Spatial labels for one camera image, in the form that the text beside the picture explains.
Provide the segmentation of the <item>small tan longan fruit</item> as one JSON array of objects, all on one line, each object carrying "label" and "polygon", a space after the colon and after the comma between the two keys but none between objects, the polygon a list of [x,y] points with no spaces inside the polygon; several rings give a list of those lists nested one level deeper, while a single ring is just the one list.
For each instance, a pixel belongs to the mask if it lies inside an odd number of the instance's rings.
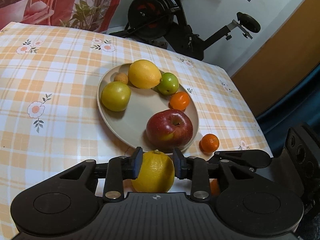
[{"label": "small tan longan fruit", "polygon": [[129,78],[125,73],[117,73],[114,77],[114,81],[118,81],[127,85],[129,82]]}]

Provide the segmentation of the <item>beige round plate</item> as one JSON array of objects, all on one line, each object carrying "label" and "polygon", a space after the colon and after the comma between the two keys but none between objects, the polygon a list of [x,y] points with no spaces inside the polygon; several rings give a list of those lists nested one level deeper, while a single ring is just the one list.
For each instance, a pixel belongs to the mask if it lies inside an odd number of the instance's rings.
[{"label": "beige round plate", "polygon": [[169,109],[169,98],[160,94],[156,88],[139,89],[129,83],[131,97],[124,111],[111,111],[100,100],[104,87],[118,73],[127,74],[129,66],[129,63],[116,66],[102,76],[97,90],[97,106],[104,123],[118,139],[132,148],[140,146],[148,152],[155,147],[146,136],[146,124],[154,114]]}]

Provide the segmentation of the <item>small green apple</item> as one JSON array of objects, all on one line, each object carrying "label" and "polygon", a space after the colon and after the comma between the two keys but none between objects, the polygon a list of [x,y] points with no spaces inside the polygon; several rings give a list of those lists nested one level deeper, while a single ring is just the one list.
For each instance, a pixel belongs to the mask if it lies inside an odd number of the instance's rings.
[{"label": "small green apple", "polygon": [[172,73],[163,73],[160,83],[157,86],[158,91],[165,95],[169,96],[175,94],[179,89],[178,78]]}]

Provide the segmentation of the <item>yellow-green apple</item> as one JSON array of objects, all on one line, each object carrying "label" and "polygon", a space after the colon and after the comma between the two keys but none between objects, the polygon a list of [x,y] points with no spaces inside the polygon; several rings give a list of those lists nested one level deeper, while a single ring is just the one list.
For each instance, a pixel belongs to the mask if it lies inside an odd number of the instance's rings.
[{"label": "yellow-green apple", "polygon": [[109,110],[121,112],[127,108],[131,97],[131,89],[128,85],[113,81],[102,90],[100,101]]}]

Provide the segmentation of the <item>large yellow orange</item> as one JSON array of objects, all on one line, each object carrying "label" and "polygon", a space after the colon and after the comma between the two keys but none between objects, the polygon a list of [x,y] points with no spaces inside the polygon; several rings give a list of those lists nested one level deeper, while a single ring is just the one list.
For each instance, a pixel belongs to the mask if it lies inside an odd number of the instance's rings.
[{"label": "large yellow orange", "polygon": [[170,157],[159,150],[145,152],[137,179],[131,180],[136,192],[166,193],[175,178]]}]

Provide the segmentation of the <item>pink printed backdrop cloth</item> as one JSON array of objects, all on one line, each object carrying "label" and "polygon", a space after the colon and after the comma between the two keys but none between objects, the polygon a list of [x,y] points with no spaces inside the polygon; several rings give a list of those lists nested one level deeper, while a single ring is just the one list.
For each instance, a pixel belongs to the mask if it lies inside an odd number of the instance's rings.
[{"label": "pink printed backdrop cloth", "polygon": [[95,32],[108,29],[120,0],[1,0],[1,27],[10,22]]}]

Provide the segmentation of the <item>yellow lemon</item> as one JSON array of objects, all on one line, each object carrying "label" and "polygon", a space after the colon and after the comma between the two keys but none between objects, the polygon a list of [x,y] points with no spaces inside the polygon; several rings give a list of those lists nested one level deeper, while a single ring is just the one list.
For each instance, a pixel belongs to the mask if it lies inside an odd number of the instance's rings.
[{"label": "yellow lemon", "polygon": [[148,60],[137,60],[130,64],[129,81],[137,88],[151,89],[156,87],[162,78],[159,68]]}]

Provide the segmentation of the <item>large red apple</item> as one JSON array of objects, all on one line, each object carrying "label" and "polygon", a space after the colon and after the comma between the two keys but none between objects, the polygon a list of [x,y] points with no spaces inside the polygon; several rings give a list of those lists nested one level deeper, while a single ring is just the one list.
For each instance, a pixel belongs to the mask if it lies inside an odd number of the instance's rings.
[{"label": "large red apple", "polygon": [[218,196],[220,194],[220,188],[217,179],[212,179],[210,181],[210,190],[212,196]]}]

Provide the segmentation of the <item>black exercise bike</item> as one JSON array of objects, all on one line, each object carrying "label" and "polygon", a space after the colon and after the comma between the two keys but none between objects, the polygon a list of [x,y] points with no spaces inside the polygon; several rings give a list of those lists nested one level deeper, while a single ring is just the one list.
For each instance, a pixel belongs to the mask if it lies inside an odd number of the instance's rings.
[{"label": "black exercise bike", "polygon": [[233,29],[239,28],[245,38],[251,38],[250,33],[260,31],[260,24],[252,16],[242,12],[236,16],[237,20],[232,20],[203,40],[193,33],[187,23],[181,0],[133,0],[128,9],[125,29],[110,35],[137,38],[149,44],[164,38],[175,52],[202,61],[207,48],[221,38],[232,38],[230,32]]}]

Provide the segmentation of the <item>small orange kumquat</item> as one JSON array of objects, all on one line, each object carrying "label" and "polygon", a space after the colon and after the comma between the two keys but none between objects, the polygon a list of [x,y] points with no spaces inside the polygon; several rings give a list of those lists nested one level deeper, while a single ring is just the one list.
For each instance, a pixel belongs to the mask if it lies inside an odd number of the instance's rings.
[{"label": "small orange kumquat", "polygon": [[186,92],[177,92],[170,98],[169,105],[172,109],[185,110],[190,103],[190,97]]}]

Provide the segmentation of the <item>dark red apple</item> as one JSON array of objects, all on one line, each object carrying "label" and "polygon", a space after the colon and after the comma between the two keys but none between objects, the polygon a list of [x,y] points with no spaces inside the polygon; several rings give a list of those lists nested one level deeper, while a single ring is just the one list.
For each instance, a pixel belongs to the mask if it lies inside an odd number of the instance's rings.
[{"label": "dark red apple", "polygon": [[193,124],[180,110],[167,109],[154,114],[146,124],[146,136],[158,150],[184,147],[193,137]]}]

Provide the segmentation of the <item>small orange mandarin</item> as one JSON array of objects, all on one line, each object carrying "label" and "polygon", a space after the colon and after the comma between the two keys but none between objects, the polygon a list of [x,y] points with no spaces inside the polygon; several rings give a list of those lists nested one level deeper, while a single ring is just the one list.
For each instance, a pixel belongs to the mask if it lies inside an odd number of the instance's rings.
[{"label": "small orange mandarin", "polygon": [[202,137],[199,145],[202,152],[209,154],[215,152],[219,148],[220,142],[216,135],[209,133]]}]

